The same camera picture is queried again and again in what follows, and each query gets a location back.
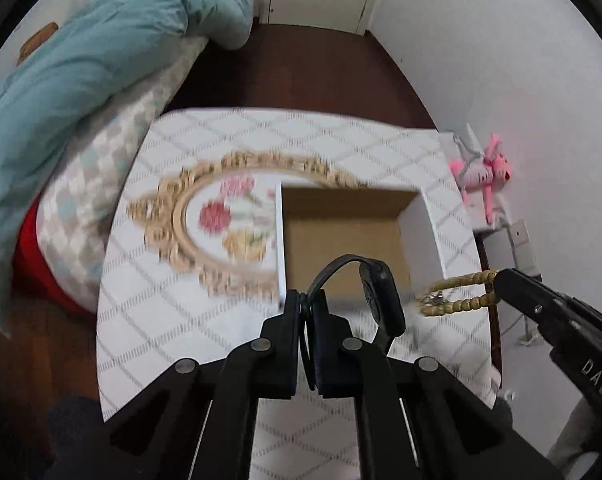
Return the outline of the teal quilt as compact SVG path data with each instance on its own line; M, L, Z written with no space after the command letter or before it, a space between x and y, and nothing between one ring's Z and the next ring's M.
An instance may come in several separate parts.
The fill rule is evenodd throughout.
M246 44L253 0L95 0L0 85L0 333L18 233L81 119L167 67L188 34Z

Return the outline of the white diamond pattern tablecloth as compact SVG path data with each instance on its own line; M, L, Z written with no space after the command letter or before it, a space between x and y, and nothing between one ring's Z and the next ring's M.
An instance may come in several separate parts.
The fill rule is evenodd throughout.
M292 284L301 243L285 242L281 188L398 188L400 237L312 252ZM208 363L258 337L283 310L284 287L306 290L343 254L385 260L406 311L390 356L434 356L492 406L495 374L485 310L424 318L410 292L480 270L466 207L435 130L296 110L202 108L149 128L124 183L107 244L96 359L108 420L179 358ZM291 401L262 400L250 479L356 479L352 400L323 400L302 368Z

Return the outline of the red bed skirt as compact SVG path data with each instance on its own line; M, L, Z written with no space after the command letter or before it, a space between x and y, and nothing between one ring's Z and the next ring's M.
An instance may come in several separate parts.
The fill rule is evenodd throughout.
M18 233L13 255L14 281L33 298L46 300L69 314L95 322L94 313L80 307L60 288L43 257L36 238L40 200L41 196L38 196L31 204Z

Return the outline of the white cardboard box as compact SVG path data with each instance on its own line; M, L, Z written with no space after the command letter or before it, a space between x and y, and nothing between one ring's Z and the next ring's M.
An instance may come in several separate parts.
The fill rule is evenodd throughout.
M286 183L276 190L278 298L305 292L330 261L354 254L384 261L402 300L444 278L433 209L415 188L320 188Z

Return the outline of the black smart watch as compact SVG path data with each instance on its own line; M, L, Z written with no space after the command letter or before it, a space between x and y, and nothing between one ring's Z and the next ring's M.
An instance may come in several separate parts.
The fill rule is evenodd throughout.
M333 274L352 262L359 264L359 278L366 304L377 324L373 345L387 356L394 339L405 332L402 301L389 266L381 260L353 254L333 259L316 275L307 292L300 297L299 315L303 325L299 333L301 359L311 390L321 391L322 383L317 332L324 325L319 318L329 313L323 286Z

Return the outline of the pink panther plush toy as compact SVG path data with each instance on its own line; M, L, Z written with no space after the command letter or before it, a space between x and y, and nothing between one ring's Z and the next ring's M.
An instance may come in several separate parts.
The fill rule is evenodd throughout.
M469 155L467 160L453 158L449 161L462 202L469 207L469 193L480 191L484 220L491 226L495 219L494 194L511 179L511 167L502 150L502 139L498 134L491 133L483 152L473 151L458 134L453 135L453 140L458 148Z

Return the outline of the wall socket strip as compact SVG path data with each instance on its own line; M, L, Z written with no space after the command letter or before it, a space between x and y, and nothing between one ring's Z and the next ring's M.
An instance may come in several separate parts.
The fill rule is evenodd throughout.
M531 278L540 281L542 273L540 273L531 238L524 220L520 219L511 226L508 226L508 235L516 268L522 273L531 276Z

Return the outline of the wooden headboard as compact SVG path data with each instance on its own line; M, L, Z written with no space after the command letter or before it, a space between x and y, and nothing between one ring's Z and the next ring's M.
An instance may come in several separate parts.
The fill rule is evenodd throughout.
M24 62L33 52L39 49L42 44L45 44L51 36L58 30L56 22L51 22L39 29L35 34L28 38L19 50L17 64Z

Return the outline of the checkered bed sheet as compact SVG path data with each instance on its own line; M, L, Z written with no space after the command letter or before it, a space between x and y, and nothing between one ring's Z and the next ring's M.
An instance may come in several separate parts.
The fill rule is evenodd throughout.
M171 64L81 119L44 186L39 248L57 284L85 310L97 309L112 218L136 154L207 44L205 37L183 39Z

